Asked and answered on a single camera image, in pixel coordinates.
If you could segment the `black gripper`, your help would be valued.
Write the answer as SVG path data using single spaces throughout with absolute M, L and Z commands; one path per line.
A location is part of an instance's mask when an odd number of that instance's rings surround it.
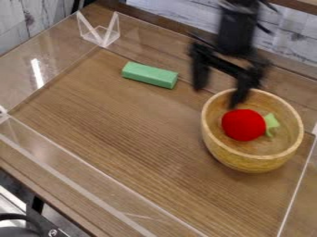
M 221 18 L 215 41 L 209 42 L 199 35 L 190 34 L 193 89 L 199 91 L 207 86 L 210 68 L 234 77 L 237 89 L 230 97 L 230 109 L 245 101 L 249 91 L 259 87 L 269 66 L 253 46 L 255 28 L 272 34 L 258 23 L 261 5 L 273 7 L 267 0 L 219 0 Z

